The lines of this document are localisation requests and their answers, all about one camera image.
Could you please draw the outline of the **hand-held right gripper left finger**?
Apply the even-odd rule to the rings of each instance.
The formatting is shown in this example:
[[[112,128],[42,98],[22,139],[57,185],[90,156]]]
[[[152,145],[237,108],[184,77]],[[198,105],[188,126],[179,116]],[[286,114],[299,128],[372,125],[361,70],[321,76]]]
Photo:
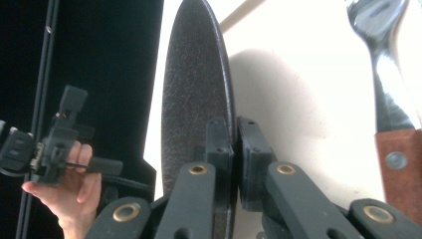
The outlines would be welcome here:
[[[224,118],[206,124],[205,160],[216,168],[215,206],[222,212],[230,206],[233,150]]]

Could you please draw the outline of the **black curtain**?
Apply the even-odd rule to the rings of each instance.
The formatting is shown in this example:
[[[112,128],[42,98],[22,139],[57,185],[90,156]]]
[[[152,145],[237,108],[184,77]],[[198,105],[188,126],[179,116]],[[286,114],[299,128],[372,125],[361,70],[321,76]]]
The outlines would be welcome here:
[[[11,126],[31,132],[49,0],[0,0],[0,147]],[[76,123],[92,127],[99,157],[123,163],[102,203],[153,199],[154,169],[143,159],[163,0],[61,0],[42,136],[65,86],[88,92]]]

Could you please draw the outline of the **black metal stand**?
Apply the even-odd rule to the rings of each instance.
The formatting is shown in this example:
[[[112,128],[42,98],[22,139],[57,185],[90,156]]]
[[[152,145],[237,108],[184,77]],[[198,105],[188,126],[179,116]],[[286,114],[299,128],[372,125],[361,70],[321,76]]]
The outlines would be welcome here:
[[[51,61],[54,52],[56,27],[61,0],[49,0],[44,26],[43,47],[31,123],[31,134],[35,141],[40,141],[42,136],[43,121],[46,107],[46,97],[50,78]],[[21,195],[19,219],[15,239],[27,239],[29,222],[31,218],[33,197],[23,192]]]

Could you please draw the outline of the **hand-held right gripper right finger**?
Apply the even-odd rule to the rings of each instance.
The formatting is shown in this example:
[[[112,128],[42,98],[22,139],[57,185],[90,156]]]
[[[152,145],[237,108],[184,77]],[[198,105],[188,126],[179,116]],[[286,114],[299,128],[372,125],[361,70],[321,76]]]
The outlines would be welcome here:
[[[242,158],[242,206],[247,211],[262,211],[267,169],[274,161],[273,151],[254,120],[238,118],[238,133]]]

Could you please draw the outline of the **wooden-handled fork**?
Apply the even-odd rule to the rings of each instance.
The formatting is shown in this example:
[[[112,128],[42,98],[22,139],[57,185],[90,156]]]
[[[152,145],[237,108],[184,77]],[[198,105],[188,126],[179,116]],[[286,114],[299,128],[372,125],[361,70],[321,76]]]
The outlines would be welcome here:
[[[387,203],[422,226],[422,122],[393,50],[408,0],[344,0],[349,24],[366,45],[374,85],[375,142]]]

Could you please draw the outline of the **black textured plate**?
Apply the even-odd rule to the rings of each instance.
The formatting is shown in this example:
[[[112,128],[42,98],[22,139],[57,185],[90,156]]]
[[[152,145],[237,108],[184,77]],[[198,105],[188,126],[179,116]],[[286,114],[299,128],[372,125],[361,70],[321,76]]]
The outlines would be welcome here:
[[[232,151],[236,116],[229,61],[218,21],[206,0],[183,0],[170,36],[162,93],[161,169],[166,192],[182,165],[201,160],[207,122],[225,121]]]

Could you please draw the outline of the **beige printed tray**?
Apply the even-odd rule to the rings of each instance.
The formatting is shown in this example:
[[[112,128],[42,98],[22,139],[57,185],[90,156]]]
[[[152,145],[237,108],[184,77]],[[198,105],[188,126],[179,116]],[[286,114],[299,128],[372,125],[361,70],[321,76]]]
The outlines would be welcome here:
[[[183,0],[164,0],[145,157],[164,193],[161,112],[167,51]],[[255,120],[276,157],[335,203],[384,195],[369,54],[344,0],[207,0],[229,61],[235,116]]]

